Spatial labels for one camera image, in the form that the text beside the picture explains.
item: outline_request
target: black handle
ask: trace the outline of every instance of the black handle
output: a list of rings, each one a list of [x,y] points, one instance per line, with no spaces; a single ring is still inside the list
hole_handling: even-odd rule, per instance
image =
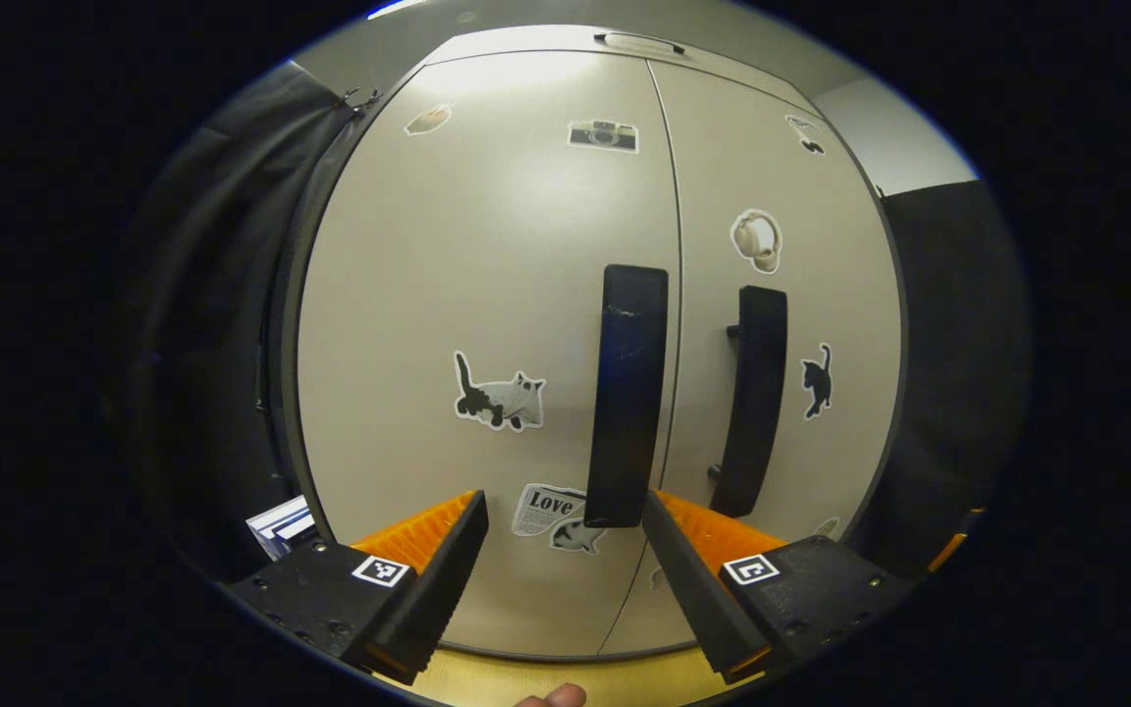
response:
[[[611,36],[633,36],[637,40],[655,41],[657,44],[668,45],[670,50],[672,50],[672,52],[674,52],[675,54],[683,53],[683,48],[677,44],[674,44],[673,41],[656,40],[656,37],[642,36],[641,34],[631,34],[625,32],[602,32],[601,34],[594,36],[593,40],[599,41],[601,44],[608,44],[608,37]]]
[[[605,268],[584,526],[640,525],[666,367],[666,270]]]
[[[710,510],[736,518],[753,511],[776,441],[788,362],[788,295],[743,287],[741,322],[728,326],[727,336],[741,340],[741,352],[723,465],[710,467],[710,476],[718,480]]]

